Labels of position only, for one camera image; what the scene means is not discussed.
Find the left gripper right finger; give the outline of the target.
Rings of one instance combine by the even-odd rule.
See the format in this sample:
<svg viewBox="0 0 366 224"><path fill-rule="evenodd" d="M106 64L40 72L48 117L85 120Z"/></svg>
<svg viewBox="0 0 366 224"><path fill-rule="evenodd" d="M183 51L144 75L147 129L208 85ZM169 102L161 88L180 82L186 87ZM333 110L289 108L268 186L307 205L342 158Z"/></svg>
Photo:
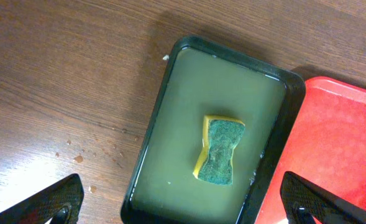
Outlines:
<svg viewBox="0 0 366 224"><path fill-rule="evenodd" d="M289 224L366 224L366 211L291 171L286 171L280 197Z"/></svg>

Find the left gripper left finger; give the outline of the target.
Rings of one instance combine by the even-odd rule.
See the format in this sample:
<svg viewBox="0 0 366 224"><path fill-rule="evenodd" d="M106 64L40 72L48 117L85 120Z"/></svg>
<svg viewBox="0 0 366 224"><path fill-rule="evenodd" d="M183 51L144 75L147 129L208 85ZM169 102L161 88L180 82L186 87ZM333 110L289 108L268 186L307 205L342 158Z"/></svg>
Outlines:
<svg viewBox="0 0 366 224"><path fill-rule="evenodd" d="M0 223L76 224L85 193L71 174L0 213Z"/></svg>

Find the yellow green sponge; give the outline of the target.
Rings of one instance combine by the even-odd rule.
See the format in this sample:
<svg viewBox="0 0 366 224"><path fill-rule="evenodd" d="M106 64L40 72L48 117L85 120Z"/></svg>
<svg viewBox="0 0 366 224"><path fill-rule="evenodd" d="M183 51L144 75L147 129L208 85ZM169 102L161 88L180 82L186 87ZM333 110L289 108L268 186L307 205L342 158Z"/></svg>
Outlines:
<svg viewBox="0 0 366 224"><path fill-rule="evenodd" d="M233 155L245 133L245 124L235 118L206 115L203 146L193 170L196 179L216 185L232 185Z"/></svg>

